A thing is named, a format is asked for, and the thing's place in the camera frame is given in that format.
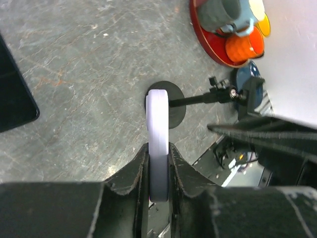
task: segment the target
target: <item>black round base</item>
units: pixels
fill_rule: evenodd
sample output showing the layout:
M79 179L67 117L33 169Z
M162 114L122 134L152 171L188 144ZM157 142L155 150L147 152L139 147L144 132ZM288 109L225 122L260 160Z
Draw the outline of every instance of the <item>black round base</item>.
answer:
M160 81L152 84L149 89L147 90L147 93L145 94L144 98L144 107L146 107L146 96L148 95L149 91L152 89L164 89L167 91L168 94L168 100L176 100L176 99L182 99L185 98L182 90L176 85L169 81ZM169 108L168 110L168 127L169 129L173 129L181 124L181 122L185 118L186 114L186 106L181 106L177 108Z

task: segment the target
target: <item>gray mug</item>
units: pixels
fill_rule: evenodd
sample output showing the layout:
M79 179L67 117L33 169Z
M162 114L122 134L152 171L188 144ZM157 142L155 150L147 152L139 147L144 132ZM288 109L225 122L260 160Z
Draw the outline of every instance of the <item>gray mug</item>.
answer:
M239 18L234 20L233 23L221 27L224 33L235 33L239 37L247 36L253 32L254 25L257 22L264 20L263 0L240 0L240 6L241 14Z
M207 0L197 7L200 26L213 32L237 20L241 13L240 0Z

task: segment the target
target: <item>yellow cup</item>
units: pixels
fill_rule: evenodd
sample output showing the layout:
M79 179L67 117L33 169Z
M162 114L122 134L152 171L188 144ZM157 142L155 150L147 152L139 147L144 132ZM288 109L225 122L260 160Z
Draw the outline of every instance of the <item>yellow cup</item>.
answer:
M269 19L267 17L267 14L265 14L264 20L259 21L255 24L255 26L260 30L261 34L264 37L269 37L271 34L271 24L269 22Z

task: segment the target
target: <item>blue object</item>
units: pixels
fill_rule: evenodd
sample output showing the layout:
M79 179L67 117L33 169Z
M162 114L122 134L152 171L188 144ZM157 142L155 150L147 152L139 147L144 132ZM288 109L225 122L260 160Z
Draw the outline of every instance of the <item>blue object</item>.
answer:
M235 86L237 87L238 92L241 91L243 84L251 77L261 77L257 65L250 61L246 66L241 67L237 70L235 78ZM263 100L263 85L257 88L255 108L257 108Z

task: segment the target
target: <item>light blue mug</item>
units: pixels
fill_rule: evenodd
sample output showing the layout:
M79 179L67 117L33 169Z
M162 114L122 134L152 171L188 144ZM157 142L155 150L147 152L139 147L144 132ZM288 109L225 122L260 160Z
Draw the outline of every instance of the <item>light blue mug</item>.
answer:
M257 22L264 20L263 0L240 0L240 6L241 14L238 19L230 25L221 27L224 33L235 33L239 37L247 36L253 32L254 25Z

